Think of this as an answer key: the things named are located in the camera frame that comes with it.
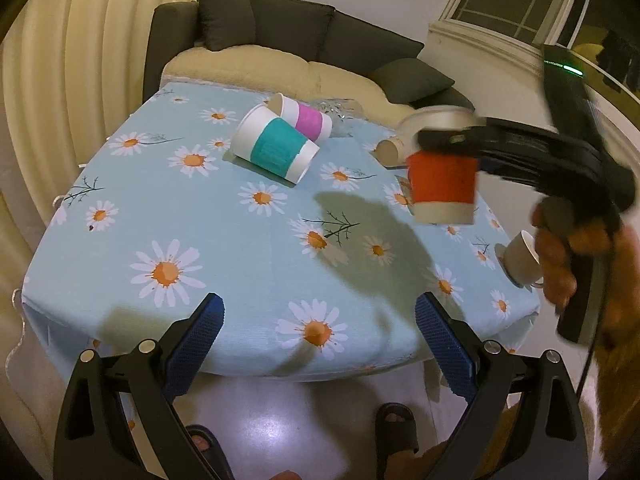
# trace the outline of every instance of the dark gray pillow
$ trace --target dark gray pillow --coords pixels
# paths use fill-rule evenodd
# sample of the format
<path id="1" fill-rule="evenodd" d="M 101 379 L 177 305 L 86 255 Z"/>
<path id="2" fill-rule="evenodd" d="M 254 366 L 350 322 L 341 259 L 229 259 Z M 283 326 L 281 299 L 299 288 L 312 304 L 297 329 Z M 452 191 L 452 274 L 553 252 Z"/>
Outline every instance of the dark gray pillow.
<path id="1" fill-rule="evenodd" d="M 303 0 L 251 0 L 256 43 L 316 61 L 334 8 Z"/>
<path id="2" fill-rule="evenodd" d="M 255 19 L 250 0 L 200 0 L 204 44 L 214 52 L 229 46 L 255 44 Z"/>
<path id="3" fill-rule="evenodd" d="M 390 103 L 409 104 L 453 86 L 453 79 L 415 57 L 396 59 L 369 74 Z"/>
<path id="4" fill-rule="evenodd" d="M 318 61 L 366 77 L 390 61 L 416 57 L 423 47 L 420 41 L 336 10 Z"/>
<path id="5" fill-rule="evenodd" d="M 430 95 L 428 97 L 423 97 L 422 99 L 418 99 L 417 101 L 411 103 L 411 106 L 415 109 L 435 105 L 462 106 L 464 108 L 469 108 L 469 110 L 471 111 L 474 111 L 476 109 L 474 104 L 464 95 L 458 92 L 455 88 L 453 88 L 453 86 L 451 88 L 443 90 L 442 92 L 438 92 L 437 94 Z"/>

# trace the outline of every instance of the white mug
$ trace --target white mug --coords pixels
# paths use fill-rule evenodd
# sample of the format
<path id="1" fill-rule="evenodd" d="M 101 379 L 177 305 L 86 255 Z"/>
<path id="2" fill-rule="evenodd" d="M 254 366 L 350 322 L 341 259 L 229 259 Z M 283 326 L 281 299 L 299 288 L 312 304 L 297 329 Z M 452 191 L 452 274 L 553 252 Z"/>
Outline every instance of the white mug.
<path id="1" fill-rule="evenodd" d="M 520 231 L 504 250 L 502 264 L 509 277 L 519 286 L 542 288 L 542 268 L 534 249 L 533 236 Z"/>

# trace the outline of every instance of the light blue tablecloth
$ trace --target light blue tablecloth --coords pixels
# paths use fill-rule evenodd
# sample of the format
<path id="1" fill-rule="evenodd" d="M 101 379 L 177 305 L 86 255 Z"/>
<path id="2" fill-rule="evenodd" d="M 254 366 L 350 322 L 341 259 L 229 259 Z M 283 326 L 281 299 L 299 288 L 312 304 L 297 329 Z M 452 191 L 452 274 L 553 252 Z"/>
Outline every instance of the light blue tablecloth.
<path id="1" fill-rule="evenodd" d="M 414 222 L 369 154 L 391 133 L 349 121 L 297 185 L 234 157 L 238 121 L 268 96 L 170 83 L 108 140 L 28 270 L 28 316 L 66 376 L 91 338 L 129 351 L 207 292 L 225 324 L 203 370 L 323 380 L 430 357 L 414 322 L 434 291 L 480 338 L 517 348 L 538 298 L 502 271 L 508 237 L 478 196 L 473 226 Z"/>

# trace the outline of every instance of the blue gripper pad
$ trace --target blue gripper pad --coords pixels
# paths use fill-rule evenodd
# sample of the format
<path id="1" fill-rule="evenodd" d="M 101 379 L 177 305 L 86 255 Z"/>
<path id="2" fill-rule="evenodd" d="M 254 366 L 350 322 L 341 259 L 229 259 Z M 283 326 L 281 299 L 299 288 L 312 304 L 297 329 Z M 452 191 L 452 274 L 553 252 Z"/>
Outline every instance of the blue gripper pad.
<path id="1" fill-rule="evenodd" d="M 164 364 L 165 382 L 162 391 L 169 402 L 188 391 L 224 320 L 225 304 L 222 298 L 209 293 L 189 319 L 176 321 L 169 327 L 165 336 L 170 338 L 174 335 L 170 335 L 174 326 L 185 324 L 184 329 L 179 327 L 184 333 L 180 334 L 179 341 Z"/>
<path id="2" fill-rule="evenodd" d="M 415 302 L 415 322 L 438 362 L 451 391 L 469 404 L 478 392 L 476 368 L 453 330 L 437 311 L 433 294 L 421 295 Z"/>

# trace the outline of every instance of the beige sofa cover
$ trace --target beige sofa cover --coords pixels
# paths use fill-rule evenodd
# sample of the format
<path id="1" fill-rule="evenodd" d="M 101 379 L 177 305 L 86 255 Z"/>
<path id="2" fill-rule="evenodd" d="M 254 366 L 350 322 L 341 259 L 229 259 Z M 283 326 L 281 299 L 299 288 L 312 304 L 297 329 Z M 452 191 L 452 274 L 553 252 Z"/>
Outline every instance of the beige sofa cover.
<path id="1" fill-rule="evenodd" d="M 391 104 L 382 88 L 363 76 L 258 45 L 232 46 L 219 52 L 190 48 L 164 67 L 163 82 L 175 77 L 281 92 L 306 102 L 319 98 L 355 99 L 369 121 L 388 128 L 394 128 L 414 111 L 408 105 Z"/>

